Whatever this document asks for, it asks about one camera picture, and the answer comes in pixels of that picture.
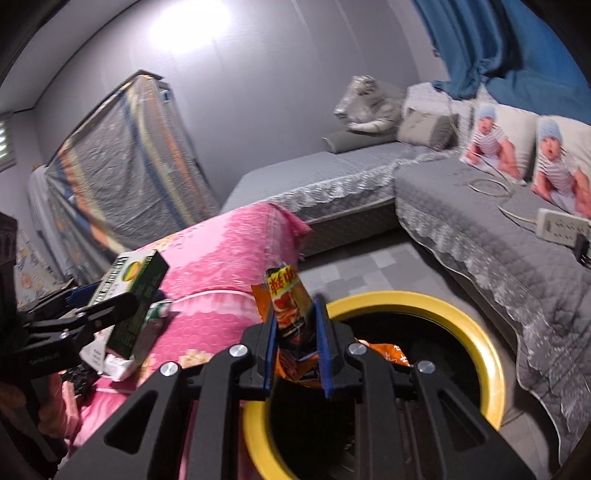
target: human hand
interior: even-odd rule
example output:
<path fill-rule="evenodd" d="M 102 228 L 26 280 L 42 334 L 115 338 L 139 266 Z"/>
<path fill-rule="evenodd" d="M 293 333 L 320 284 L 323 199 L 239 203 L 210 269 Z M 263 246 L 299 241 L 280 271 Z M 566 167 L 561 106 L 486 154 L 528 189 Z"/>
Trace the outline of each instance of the human hand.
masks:
<path fill-rule="evenodd" d="M 52 374 L 48 378 L 48 401 L 39 408 L 39 432 L 52 438 L 63 438 L 66 434 L 66 405 L 61 396 L 61 378 Z M 17 428 L 24 432 L 16 410 L 27 405 L 25 394 L 14 385 L 0 382 L 0 411 Z"/>

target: cardboard box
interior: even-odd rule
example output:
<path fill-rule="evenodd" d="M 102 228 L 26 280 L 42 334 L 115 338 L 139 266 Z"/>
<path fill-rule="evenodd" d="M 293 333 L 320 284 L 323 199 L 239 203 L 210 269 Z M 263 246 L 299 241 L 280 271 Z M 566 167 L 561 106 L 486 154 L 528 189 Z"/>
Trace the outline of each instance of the cardboard box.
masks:
<path fill-rule="evenodd" d="M 168 264 L 156 250 L 126 252 L 117 257 L 89 305 L 131 292 L 138 299 L 139 308 L 130 319 L 101 330 L 95 340 L 80 351 L 82 360 L 98 373 L 102 373 L 107 353 L 125 359 L 131 357 L 146 313 L 167 271 Z"/>

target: orange snack bag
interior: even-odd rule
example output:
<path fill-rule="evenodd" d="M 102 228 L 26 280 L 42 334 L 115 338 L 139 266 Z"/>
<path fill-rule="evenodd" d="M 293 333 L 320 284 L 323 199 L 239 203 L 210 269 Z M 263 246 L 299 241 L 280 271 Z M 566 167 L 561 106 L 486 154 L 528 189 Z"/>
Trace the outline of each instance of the orange snack bag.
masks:
<path fill-rule="evenodd" d="M 251 288 L 263 321 L 266 321 L 270 308 L 277 315 L 279 349 L 275 373 L 281 378 L 307 387 L 319 388 L 316 325 L 312 325 L 306 316 L 313 301 L 296 270 L 291 265 L 267 270 L 266 282 L 252 285 Z M 373 345 L 364 340 L 359 341 L 381 353 L 390 362 L 410 366 L 406 356 L 396 345 Z"/>

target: stuffed tiger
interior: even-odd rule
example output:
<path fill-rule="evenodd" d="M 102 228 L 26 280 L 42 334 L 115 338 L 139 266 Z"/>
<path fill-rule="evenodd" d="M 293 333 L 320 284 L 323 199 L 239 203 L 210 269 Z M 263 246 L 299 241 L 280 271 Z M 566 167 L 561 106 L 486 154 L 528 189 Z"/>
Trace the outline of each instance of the stuffed tiger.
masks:
<path fill-rule="evenodd" d="M 382 133 L 398 125 L 401 108 L 401 101 L 388 96 L 375 78 L 361 75 L 353 77 L 334 113 L 348 130 Z"/>

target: lace trim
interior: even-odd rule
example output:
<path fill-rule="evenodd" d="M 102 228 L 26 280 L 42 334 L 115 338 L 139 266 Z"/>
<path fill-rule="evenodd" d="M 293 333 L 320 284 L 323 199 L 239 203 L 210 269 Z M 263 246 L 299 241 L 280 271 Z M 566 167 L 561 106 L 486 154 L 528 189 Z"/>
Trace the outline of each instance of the lace trim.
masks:
<path fill-rule="evenodd" d="M 319 203 L 329 203 L 349 195 L 356 195 L 367 190 L 391 186 L 394 184 L 394 174 L 405 166 L 433 160 L 441 160 L 460 153 L 460 149 L 453 148 L 444 151 L 429 151 L 416 158 L 402 158 L 392 160 L 389 165 L 383 165 L 370 170 L 361 171 L 335 179 L 323 180 L 303 187 L 267 197 L 257 203 L 278 203 L 290 212 L 297 213 L 304 208 L 310 208 Z"/>
<path fill-rule="evenodd" d="M 517 378 L 550 415 L 558 431 L 559 461 L 564 463 L 591 420 L 589 386 L 571 355 L 577 344 L 583 345 L 587 339 L 559 335 L 534 296 L 463 233 L 403 200 L 397 199 L 396 210 L 413 239 L 432 250 L 446 268 L 464 274 L 489 302 L 504 307 L 522 326 L 517 334 Z"/>

